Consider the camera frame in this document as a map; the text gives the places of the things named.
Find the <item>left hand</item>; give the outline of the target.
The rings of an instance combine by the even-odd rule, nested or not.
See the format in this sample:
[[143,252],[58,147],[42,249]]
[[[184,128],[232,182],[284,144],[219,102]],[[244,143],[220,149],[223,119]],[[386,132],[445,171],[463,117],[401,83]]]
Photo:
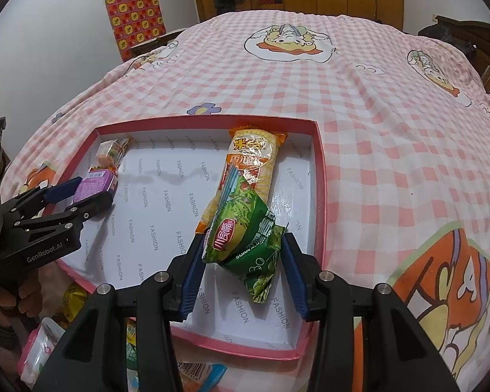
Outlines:
[[41,283],[39,273],[33,271],[27,275],[19,290],[13,294],[0,287],[0,325],[8,327],[9,317],[5,311],[7,309],[18,308],[19,312],[29,318],[38,316],[42,309]]

